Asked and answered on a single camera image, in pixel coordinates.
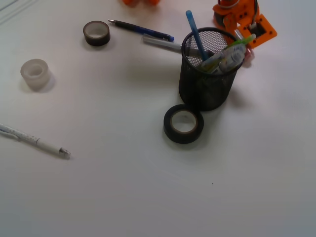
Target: black electrical tape roll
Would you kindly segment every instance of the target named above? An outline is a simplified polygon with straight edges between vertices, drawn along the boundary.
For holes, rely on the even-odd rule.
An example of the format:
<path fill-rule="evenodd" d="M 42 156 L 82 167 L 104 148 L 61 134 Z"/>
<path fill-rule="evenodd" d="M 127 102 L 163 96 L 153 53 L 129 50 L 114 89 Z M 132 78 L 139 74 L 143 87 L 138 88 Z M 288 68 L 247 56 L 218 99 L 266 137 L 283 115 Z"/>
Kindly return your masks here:
<path fill-rule="evenodd" d="M 110 41 L 109 26 L 102 21 L 91 21 L 83 28 L 85 41 L 92 46 L 103 46 Z"/>
<path fill-rule="evenodd" d="M 195 117 L 196 125 L 191 131 L 181 132 L 175 129 L 174 126 L 172 125 L 173 116 L 180 111 L 189 112 Z M 167 111 L 163 119 L 163 125 L 164 125 L 164 132 L 166 133 L 166 135 L 171 141 L 180 143 L 180 144 L 187 144 L 187 143 L 194 142 L 196 139 L 199 138 L 199 136 L 201 135 L 203 131 L 204 119 L 199 111 L 192 109 L 190 106 L 176 105 Z"/>

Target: orange robot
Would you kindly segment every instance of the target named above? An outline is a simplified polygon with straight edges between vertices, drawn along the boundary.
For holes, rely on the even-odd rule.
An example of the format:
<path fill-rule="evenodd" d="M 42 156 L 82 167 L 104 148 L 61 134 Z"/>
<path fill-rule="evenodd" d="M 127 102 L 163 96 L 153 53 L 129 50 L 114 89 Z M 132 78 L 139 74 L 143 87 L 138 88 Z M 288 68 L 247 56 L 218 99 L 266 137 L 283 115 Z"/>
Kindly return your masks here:
<path fill-rule="evenodd" d="M 148 0 L 151 4 L 153 5 L 157 5 L 160 0 Z M 134 0 L 123 0 L 123 2 L 126 4 L 126 5 L 129 5 L 129 4 L 132 4 L 134 2 Z"/>
<path fill-rule="evenodd" d="M 213 10 L 214 22 L 218 28 L 244 38 L 256 34 L 257 38 L 249 43 L 251 48 L 277 36 L 272 25 L 260 14 L 258 0 L 218 0 Z"/>

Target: black mesh pencil holder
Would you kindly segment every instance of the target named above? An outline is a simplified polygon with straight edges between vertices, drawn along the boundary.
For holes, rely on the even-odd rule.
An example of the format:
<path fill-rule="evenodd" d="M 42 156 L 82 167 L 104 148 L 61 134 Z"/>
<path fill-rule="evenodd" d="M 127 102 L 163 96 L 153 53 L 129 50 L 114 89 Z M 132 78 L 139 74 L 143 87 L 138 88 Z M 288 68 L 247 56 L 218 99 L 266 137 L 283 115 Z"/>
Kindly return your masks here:
<path fill-rule="evenodd" d="M 220 29 L 206 27 L 198 30 L 204 50 L 209 56 L 222 51 L 236 38 Z M 196 68 L 202 63 L 197 53 L 197 43 L 192 33 L 182 43 L 182 66 L 179 82 L 179 92 L 184 103 L 200 111 L 210 111 L 221 106 L 228 97 L 237 70 L 242 63 L 232 71 L 222 75 L 212 75 Z"/>

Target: white mechanical pencil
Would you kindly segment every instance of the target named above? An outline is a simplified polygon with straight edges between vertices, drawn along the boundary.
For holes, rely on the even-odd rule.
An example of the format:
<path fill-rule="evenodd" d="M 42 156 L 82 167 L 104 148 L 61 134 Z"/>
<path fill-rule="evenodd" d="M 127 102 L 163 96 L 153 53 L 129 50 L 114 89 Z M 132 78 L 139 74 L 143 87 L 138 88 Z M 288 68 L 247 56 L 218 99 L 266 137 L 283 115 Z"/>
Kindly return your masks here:
<path fill-rule="evenodd" d="M 12 134 L 18 138 L 20 138 L 21 140 L 25 140 L 29 143 L 31 143 L 32 145 L 41 148 L 44 151 L 48 151 L 50 153 L 56 154 L 64 159 L 70 159 L 70 152 L 68 152 L 67 150 L 65 150 L 64 148 L 58 148 L 56 146 L 53 146 L 49 143 L 46 143 L 44 141 L 42 141 L 42 139 L 37 138 L 35 136 L 31 136 L 28 135 L 24 132 L 20 132 L 18 130 L 15 130 L 11 127 L 5 126 L 3 124 L 0 123 L 0 130 L 9 134 Z"/>

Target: orange plastic part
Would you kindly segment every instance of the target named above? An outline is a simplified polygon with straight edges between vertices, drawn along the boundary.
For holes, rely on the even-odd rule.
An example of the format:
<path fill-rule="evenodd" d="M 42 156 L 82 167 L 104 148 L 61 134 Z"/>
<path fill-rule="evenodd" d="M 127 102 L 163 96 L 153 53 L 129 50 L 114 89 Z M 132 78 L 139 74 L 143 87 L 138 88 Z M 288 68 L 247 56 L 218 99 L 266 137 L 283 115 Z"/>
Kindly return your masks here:
<path fill-rule="evenodd" d="M 129 5 L 129 4 L 133 3 L 134 0 L 123 0 L 123 2 L 124 2 L 126 5 Z M 149 0 L 149 2 L 150 2 L 151 4 L 153 4 L 153 5 L 157 5 L 157 4 L 160 2 L 160 0 Z"/>
<path fill-rule="evenodd" d="M 236 2 L 235 0 L 221 0 L 221 5 L 231 6 Z M 223 8 L 217 4 L 213 10 L 215 12 L 214 22 L 218 28 L 226 30 L 233 35 L 235 35 L 235 30 L 238 29 L 245 38 L 252 34 L 249 30 L 249 26 L 255 14 L 254 0 L 239 0 L 232 8 Z M 255 22 L 261 25 L 265 33 L 249 44 L 251 48 L 255 48 L 277 36 L 276 30 L 264 15 L 260 14 L 259 6 L 257 8 Z"/>

